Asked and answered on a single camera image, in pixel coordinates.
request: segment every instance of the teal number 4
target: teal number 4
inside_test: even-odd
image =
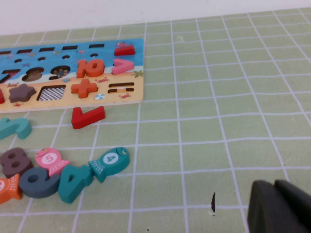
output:
[[[110,157],[108,157],[108,158],[107,158],[107,159],[108,159],[108,162],[111,162],[114,158],[115,158],[115,156],[110,156]]]

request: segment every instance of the wooden number puzzle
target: wooden number puzzle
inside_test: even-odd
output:
[[[0,49],[0,113],[138,103],[143,39]]]

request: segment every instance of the teal number piece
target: teal number piece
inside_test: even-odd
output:
[[[106,176],[117,174],[124,170],[130,163],[130,153],[124,147],[117,147],[107,151],[99,160],[90,161],[88,164],[93,169],[95,176],[102,183]]]
[[[25,139],[31,133],[31,124],[26,118],[18,118],[9,120],[9,118],[2,118],[0,120],[0,139],[4,139],[14,133],[20,139]]]
[[[75,167],[67,165],[60,178],[58,194],[62,201],[73,203],[85,186],[93,182],[93,171],[87,166]]]

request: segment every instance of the equals sign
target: equals sign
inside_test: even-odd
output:
[[[132,86],[134,86],[134,83],[112,83],[109,85],[109,88],[114,88],[109,89],[108,93],[132,92],[134,91]]]

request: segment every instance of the checkered square slot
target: checkered square slot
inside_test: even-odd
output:
[[[38,95],[38,101],[60,100],[65,92],[66,85],[44,86]]]

